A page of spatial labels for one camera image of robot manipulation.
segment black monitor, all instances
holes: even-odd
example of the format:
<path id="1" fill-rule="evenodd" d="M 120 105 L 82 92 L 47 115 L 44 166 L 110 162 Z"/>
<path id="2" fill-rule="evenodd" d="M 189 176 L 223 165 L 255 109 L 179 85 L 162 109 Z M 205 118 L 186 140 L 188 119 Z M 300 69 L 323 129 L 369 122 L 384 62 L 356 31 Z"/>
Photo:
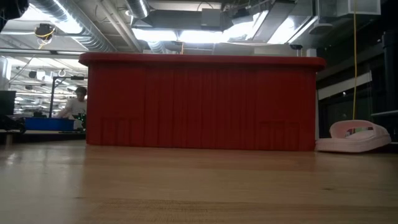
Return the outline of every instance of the black monitor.
<path id="1" fill-rule="evenodd" d="M 13 115 L 16 91 L 0 91 L 0 115 Z"/>

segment blue bin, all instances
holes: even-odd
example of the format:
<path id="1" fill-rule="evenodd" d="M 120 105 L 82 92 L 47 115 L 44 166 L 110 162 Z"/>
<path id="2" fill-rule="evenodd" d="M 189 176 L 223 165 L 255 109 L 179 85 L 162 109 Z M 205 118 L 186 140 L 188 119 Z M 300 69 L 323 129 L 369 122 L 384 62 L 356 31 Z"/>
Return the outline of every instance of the blue bin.
<path id="1" fill-rule="evenodd" d="M 26 118 L 26 130 L 73 131 L 74 120 L 62 118 Z"/>

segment red plastic bin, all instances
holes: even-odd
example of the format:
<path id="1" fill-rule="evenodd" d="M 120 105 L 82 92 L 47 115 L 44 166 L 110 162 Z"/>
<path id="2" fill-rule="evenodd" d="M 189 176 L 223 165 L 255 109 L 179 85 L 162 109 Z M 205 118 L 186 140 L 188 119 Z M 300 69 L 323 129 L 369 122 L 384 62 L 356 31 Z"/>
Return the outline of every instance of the red plastic bin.
<path id="1" fill-rule="evenodd" d="M 312 151 L 321 58 L 87 53 L 88 144 Z"/>

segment wooden tabletop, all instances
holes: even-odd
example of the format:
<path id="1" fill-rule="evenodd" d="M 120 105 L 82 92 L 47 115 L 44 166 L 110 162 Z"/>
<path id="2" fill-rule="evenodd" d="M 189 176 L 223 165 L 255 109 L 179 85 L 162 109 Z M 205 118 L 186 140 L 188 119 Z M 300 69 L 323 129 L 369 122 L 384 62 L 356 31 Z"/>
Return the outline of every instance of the wooden tabletop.
<path id="1" fill-rule="evenodd" d="M 398 223 L 397 154 L 0 149 L 1 223 Z"/>

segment person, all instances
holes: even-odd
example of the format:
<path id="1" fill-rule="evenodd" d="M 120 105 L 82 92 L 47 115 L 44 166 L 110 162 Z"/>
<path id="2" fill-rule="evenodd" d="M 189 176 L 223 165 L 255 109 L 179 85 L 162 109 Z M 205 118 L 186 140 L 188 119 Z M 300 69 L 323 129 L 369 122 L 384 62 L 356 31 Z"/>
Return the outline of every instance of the person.
<path id="1" fill-rule="evenodd" d="M 79 86 L 76 90 L 76 98 L 70 99 L 63 110 L 61 110 L 57 118 L 70 118 L 74 119 L 73 115 L 85 114 L 87 111 L 87 101 L 85 97 L 87 95 L 87 89 Z"/>

